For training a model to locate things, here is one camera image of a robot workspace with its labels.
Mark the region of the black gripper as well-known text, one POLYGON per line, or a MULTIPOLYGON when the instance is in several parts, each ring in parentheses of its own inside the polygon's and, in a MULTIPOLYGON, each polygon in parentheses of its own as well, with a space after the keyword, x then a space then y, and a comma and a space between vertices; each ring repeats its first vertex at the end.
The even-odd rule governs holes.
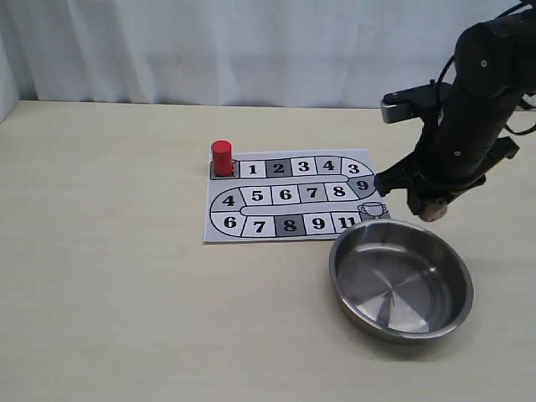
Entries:
POLYGON ((421 215, 423 205, 448 205, 465 192, 482 186, 487 174, 505 159, 512 159, 519 146, 510 137, 500 137, 484 155, 472 173, 462 178, 451 178, 421 157, 415 149, 392 167, 374 176, 374 186, 380 196, 393 190, 404 189, 406 202, 413 215, 421 215))

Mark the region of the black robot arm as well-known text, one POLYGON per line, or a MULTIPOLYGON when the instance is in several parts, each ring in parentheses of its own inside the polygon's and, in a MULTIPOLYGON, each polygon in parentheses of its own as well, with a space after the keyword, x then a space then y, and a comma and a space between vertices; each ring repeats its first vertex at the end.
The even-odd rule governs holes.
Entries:
POLYGON ((385 123, 419 118, 423 127, 415 148, 376 173, 374 186, 382 197, 405 190, 411 213, 427 222, 519 150, 508 120, 535 93, 535 3, 467 28, 446 66, 456 70, 451 83, 439 76, 380 102, 385 123))

